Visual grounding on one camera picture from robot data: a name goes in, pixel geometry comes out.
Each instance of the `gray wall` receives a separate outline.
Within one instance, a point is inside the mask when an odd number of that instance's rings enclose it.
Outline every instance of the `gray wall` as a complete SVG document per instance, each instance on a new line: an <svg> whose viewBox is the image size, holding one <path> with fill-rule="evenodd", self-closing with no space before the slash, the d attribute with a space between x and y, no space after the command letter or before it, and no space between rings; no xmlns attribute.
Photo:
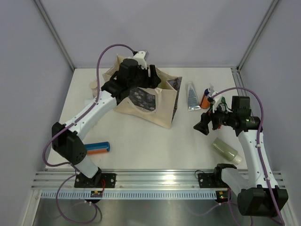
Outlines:
<svg viewBox="0 0 301 226"><path fill-rule="evenodd" d="M32 1L0 5L0 225L15 226L72 73Z"/></svg>
<svg viewBox="0 0 301 226"><path fill-rule="evenodd" d="M274 170L284 176L295 211L301 209L301 2L283 0L242 70L264 106L264 140ZM252 104L259 113L258 104Z"/></svg>
<svg viewBox="0 0 301 226"><path fill-rule="evenodd" d="M148 62L171 66L234 66L271 0L42 0L76 67L95 67L115 43L147 49ZM109 66L116 48L102 66Z"/></svg>

